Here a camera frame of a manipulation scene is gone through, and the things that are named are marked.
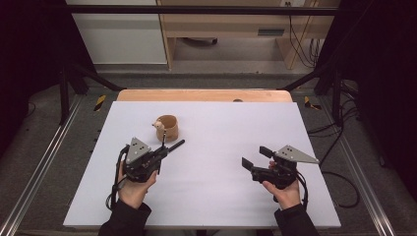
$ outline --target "brown cup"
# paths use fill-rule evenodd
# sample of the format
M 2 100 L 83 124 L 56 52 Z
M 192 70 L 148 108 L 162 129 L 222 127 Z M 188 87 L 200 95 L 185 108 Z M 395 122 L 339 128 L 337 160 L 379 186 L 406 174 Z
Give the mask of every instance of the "brown cup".
M 165 141 L 167 143 L 176 141 L 178 139 L 178 121 L 173 115 L 163 115 L 157 118 L 166 131 Z M 156 129 L 156 136 L 162 142 L 163 140 L 163 129 Z

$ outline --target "white tabletop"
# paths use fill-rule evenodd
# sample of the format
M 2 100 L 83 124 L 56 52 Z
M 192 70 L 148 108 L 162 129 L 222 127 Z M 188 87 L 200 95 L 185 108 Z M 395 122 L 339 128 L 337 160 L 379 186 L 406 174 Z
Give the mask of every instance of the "white tabletop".
M 164 114 L 177 117 L 178 141 L 186 142 L 162 161 L 160 175 L 145 198 L 152 209 L 146 228 L 277 227 L 273 213 L 279 205 L 252 181 L 241 158 L 268 167 L 259 147 L 278 150 L 285 145 L 315 156 L 293 102 L 113 102 L 64 225 L 92 228 L 108 220 L 111 211 L 104 203 L 120 150 L 133 137 L 159 148 L 151 124 Z M 307 212 L 313 223 L 339 227 L 319 166 L 298 163 L 298 170 L 307 180 Z

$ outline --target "gray carpet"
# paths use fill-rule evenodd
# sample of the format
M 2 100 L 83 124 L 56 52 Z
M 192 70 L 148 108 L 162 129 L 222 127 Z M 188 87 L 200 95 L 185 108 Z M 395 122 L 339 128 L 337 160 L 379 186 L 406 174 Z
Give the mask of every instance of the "gray carpet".
M 110 81 L 128 88 L 256 88 L 274 89 L 295 80 L 295 77 L 277 80 L 272 75 L 125 75 L 117 77 L 109 75 Z M 90 83 L 91 89 L 84 96 L 82 106 L 62 143 L 55 159 L 47 171 L 33 202 L 20 225 L 20 230 L 47 230 L 61 232 L 80 232 L 62 226 L 85 168 L 89 162 L 90 152 L 99 136 L 111 101 L 116 99 L 117 92 Z M 330 123 L 323 110 L 304 106 L 305 90 L 293 92 L 294 101 L 298 102 L 300 112 L 307 130 L 322 127 Z M 99 111 L 93 111 L 98 97 L 107 97 Z M 59 90 L 53 87 L 42 91 L 31 98 L 36 105 L 33 114 L 25 120 L 19 134 L 6 154 L 0 159 L 0 220 L 12 210 L 26 182 L 36 168 L 41 156 L 47 148 L 59 122 Z M 392 169 L 381 168 L 378 154 L 373 148 L 366 129 L 355 117 L 345 123 L 344 135 L 350 143 L 362 168 L 366 171 L 378 199 L 383 205 L 390 223 L 397 235 L 417 235 L 417 204 L 406 192 L 401 181 Z M 326 138 L 311 138 L 316 157 L 321 159 L 330 147 L 335 135 Z M 344 153 L 336 145 L 323 165 L 323 170 L 336 172 L 351 179 L 346 166 Z M 326 176 L 328 188 L 334 201 L 340 205 L 354 202 L 353 189 L 346 182 Z M 364 202 L 355 208 L 336 207 L 341 221 L 341 228 L 323 230 L 322 235 L 379 235 L 375 224 L 368 213 Z

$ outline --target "yellow and black tape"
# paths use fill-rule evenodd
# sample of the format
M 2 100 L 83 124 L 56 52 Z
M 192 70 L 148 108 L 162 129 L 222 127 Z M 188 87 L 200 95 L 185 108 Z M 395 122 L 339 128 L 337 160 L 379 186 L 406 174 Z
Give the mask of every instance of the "yellow and black tape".
M 310 98 L 308 96 L 304 96 L 304 106 L 308 108 L 313 108 L 316 110 L 322 110 L 322 107 L 320 105 L 313 105 L 310 102 Z
M 99 111 L 105 99 L 105 95 L 101 95 L 95 104 L 94 111 Z

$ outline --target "hand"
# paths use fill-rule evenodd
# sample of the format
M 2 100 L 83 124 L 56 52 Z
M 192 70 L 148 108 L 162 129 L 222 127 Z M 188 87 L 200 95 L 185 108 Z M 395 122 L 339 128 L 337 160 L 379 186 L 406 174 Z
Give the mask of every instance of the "hand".
M 269 168 L 273 168 L 274 166 L 275 162 L 270 161 Z M 294 182 L 292 182 L 292 184 L 290 184 L 283 190 L 275 188 L 275 186 L 268 181 L 264 181 L 262 184 L 270 193 L 272 193 L 276 197 L 282 209 L 294 207 L 301 203 L 298 180 L 295 180 Z
M 119 181 L 123 179 L 123 161 L 119 167 Z M 145 195 L 150 186 L 156 182 L 157 170 L 153 171 L 145 183 L 132 182 L 128 179 L 122 189 L 119 190 L 119 199 L 126 205 L 138 209 L 144 201 Z

